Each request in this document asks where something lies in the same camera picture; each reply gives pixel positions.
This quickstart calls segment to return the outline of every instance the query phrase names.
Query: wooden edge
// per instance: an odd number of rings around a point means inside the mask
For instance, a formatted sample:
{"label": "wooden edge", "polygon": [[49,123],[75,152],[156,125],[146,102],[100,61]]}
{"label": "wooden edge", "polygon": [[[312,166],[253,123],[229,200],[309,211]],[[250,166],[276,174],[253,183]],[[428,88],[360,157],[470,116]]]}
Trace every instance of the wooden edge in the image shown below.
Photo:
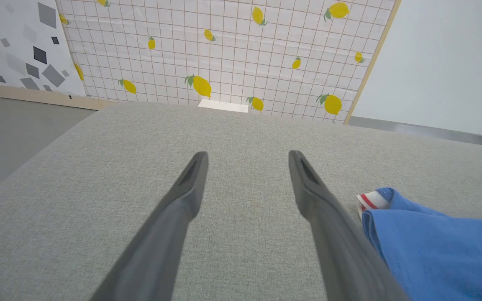
{"label": "wooden edge", "polygon": [[83,108],[89,110],[100,110],[118,102],[107,101],[90,97],[80,97],[62,94],[59,92],[40,91],[18,87],[0,86],[0,97],[8,99],[18,99],[50,105],[64,105],[66,107]]}
{"label": "wooden edge", "polygon": [[367,67],[366,76],[364,76],[364,80],[362,80],[362,83],[360,84],[360,87],[358,88],[358,91],[356,92],[356,96],[354,97],[354,101],[352,102],[351,108],[349,109],[349,112],[347,113],[347,117],[345,118],[345,121],[343,122],[343,124],[349,123],[349,119],[351,118],[352,111],[354,111],[354,107],[356,106],[356,103],[358,102],[358,99],[360,98],[360,94],[364,90],[364,86],[366,85],[367,79],[369,78],[369,74],[371,74],[371,70],[373,69],[373,66],[375,66],[375,61],[377,60],[377,57],[379,57],[380,49],[382,48],[382,45],[384,44],[384,40],[386,40],[386,36],[388,35],[388,32],[390,31],[390,27],[392,26],[392,23],[394,21],[395,15],[397,13],[397,10],[399,9],[400,4],[401,4],[401,0],[395,1],[394,8],[392,8],[392,12],[390,13],[390,17],[388,18],[388,22],[386,23],[386,27],[384,28],[384,31],[382,32],[382,36],[380,37],[379,44],[377,45],[377,49],[375,49],[375,54],[373,54],[373,58],[371,59],[371,62],[369,63],[369,66]]}

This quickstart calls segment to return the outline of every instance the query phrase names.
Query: lemon print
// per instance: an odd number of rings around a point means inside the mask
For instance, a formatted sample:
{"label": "lemon print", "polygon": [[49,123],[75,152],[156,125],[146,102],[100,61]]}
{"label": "lemon print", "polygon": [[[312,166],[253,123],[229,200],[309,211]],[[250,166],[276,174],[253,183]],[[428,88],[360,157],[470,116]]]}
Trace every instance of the lemon print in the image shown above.
{"label": "lemon print", "polygon": [[267,21],[264,19],[264,12],[262,12],[258,6],[255,6],[252,11],[252,19],[254,19],[254,22],[260,26],[265,26],[267,24]]}
{"label": "lemon print", "polygon": [[150,49],[154,49],[155,48],[155,40],[153,37],[149,36],[148,37],[149,41],[148,41],[148,48]]}
{"label": "lemon print", "polygon": [[66,25],[70,24],[70,21],[68,21],[68,19],[63,14],[60,13],[59,18],[61,19],[62,24],[66,24]]}
{"label": "lemon print", "polygon": [[249,97],[247,101],[252,104],[252,107],[258,111],[262,111],[264,109],[264,102],[257,98],[257,97]]}
{"label": "lemon print", "polygon": [[130,82],[129,80],[121,79],[121,80],[118,81],[118,83],[121,86],[124,86],[126,91],[128,91],[129,93],[137,94],[137,88],[135,88],[135,85],[132,82]]}
{"label": "lemon print", "polygon": [[341,101],[334,95],[321,95],[317,97],[317,101],[319,101],[321,105],[325,103],[325,110],[329,112],[329,114],[338,115],[341,110]]}
{"label": "lemon print", "polygon": [[206,29],[204,31],[204,36],[208,41],[211,41],[211,42],[213,42],[214,40],[217,40],[217,38],[213,36],[213,34],[211,33],[211,31],[209,31],[209,29]]}
{"label": "lemon print", "polygon": [[366,59],[364,59],[362,57],[362,54],[359,53],[358,51],[356,51],[356,54],[354,55],[354,60],[357,62],[357,63],[364,63],[364,61],[366,61]]}
{"label": "lemon print", "polygon": [[102,6],[105,6],[106,8],[111,6],[111,2],[109,2],[109,0],[96,0],[96,1],[98,1],[99,4],[101,4]]}
{"label": "lemon print", "polygon": [[83,77],[83,70],[81,70],[81,67],[76,63],[74,63],[74,66],[75,66],[75,70],[77,70],[77,74],[79,74],[79,78],[81,80],[85,80],[85,77]]}
{"label": "lemon print", "polygon": [[293,62],[293,65],[291,65],[291,67],[293,69],[297,69],[298,67],[300,67],[300,57],[295,58],[295,61]]}
{"label": "lemon print", "polygon": [[203,97],[211,97],[211,86],[207,80],[200,76],[187,76],[185,82],[189,84],[189,87],[195,86],[195,91]]}
{"label": "lemon print", "polygon": [[336,4],[331,5],[323,15],[323,19],[325,19],[325,22],[327,19],[332,18],[337,18],[341,19],[345,17],[349,13],[349,8],[347,7],[347,4],[343,2],[338,2]]}

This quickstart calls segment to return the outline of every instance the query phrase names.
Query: white board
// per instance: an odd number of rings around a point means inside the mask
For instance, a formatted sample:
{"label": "white board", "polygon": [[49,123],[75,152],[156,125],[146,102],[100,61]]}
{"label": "white board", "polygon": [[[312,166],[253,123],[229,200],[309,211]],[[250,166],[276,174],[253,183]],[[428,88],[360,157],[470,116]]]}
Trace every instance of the white board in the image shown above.
{"label": "white board", "polygon": [[352,116],[482,135],[482,0],[403,0]]}

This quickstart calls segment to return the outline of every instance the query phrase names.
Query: folded towel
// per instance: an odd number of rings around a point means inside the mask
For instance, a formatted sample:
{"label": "folded towel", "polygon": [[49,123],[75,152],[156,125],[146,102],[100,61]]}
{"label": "folded towel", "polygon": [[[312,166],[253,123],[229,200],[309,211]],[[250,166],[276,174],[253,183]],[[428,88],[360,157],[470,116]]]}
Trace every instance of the folded towel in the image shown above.
{"label": "folded towel", "polygon": [[482,219],[449,217],[391,188],[358,200],[365,235],[412,300],[482,300]]}

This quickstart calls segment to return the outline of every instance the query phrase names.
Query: red and white striped fabric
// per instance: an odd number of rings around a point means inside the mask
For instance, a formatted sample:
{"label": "red and white striped fabric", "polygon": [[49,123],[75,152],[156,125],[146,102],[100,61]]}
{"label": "red and white striped fabric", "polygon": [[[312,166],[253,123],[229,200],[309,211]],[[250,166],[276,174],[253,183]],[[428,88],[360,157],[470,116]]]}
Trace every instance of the red and white striped fabric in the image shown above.
{"label": "red and white striped fabric", "polygon": [[387,209],[390,207],[390,203],[387,202],[378,191],[372,191],[356,196],[358,198],[358,204],[356,209],[358,209],[358,215],[362,219],[362,213],[364,210],[373,209]]}

